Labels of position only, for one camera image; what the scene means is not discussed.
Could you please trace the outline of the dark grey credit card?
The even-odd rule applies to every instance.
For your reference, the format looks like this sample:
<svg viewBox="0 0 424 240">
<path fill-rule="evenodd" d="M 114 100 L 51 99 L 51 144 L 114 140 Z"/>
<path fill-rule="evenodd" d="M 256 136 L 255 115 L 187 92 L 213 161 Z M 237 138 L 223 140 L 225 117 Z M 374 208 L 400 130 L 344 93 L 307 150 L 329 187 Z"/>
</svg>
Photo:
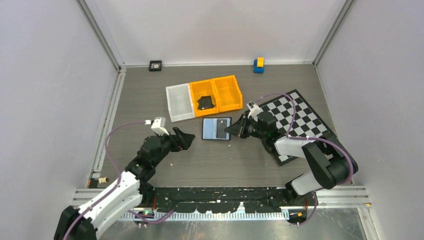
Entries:
<svg viewBox="0 0 424 240">
<path fill-rule="evenodd" d="M 205 102 L 209 105 L 213 105 L 214 104 L 214 98 L 211 95 L 205 96 Z"/>
</svg>

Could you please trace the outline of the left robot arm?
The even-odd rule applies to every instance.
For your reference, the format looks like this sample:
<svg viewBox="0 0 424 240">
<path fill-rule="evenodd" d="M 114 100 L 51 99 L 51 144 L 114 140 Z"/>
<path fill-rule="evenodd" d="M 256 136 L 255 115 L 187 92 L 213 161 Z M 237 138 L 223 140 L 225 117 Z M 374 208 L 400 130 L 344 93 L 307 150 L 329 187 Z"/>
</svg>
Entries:
<svg viewBox="0 0 424 240">
<path fill-rule="evenodd" d="M 59 218 L 55 240 L 97 240 L 123 214 L 134 207 L 148 207 L 154 199 L 149 180 L 171 152 L 188 150 L 196 136 L 173 127 L 173 134 L 144 139 L 136 156 L 119 177 L 94 198 L 77 208 L 66 207 Z"/>
</svg>

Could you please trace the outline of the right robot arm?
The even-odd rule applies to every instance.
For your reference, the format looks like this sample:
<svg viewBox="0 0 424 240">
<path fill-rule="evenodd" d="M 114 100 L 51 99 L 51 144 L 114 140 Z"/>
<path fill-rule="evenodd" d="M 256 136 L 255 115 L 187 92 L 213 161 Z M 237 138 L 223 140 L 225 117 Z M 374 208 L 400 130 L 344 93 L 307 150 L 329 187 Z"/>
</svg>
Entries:
<svg viewBox="0 0 424 240">
<path fill-rule="evenodd" d="M 265 151 L 275 160 L 282 156 L 306 159 L 309 172 L 285 184 L 285 198 L 291 205 L 299 205 L 308 193 L 330 190 L 350 181 L 358 171 L 358 164 L 335 134 L 328 131 L 321 137 L 283 134 L 277 127 L 277 119 L 268 111 L 260 112 L 255 118 L 244 113 L 225 132 L 241 139 L 260 139 Z"/>
</svg>

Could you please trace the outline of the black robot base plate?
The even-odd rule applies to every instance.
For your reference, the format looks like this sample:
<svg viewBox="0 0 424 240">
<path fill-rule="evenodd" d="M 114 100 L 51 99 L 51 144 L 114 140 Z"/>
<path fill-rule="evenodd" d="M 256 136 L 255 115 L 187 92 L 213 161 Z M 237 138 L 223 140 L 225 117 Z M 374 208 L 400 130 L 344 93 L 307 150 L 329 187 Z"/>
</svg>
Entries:
<svg viewBox="0 0 424 240">
<path fill-rule="evenodd" d="M 282 207 L 306 209 L 315 205 L 312 193 L 297 196 L 284 187 L 155 187 L 139 207 L 167 213 L 277 213 Z"/>
</svg>

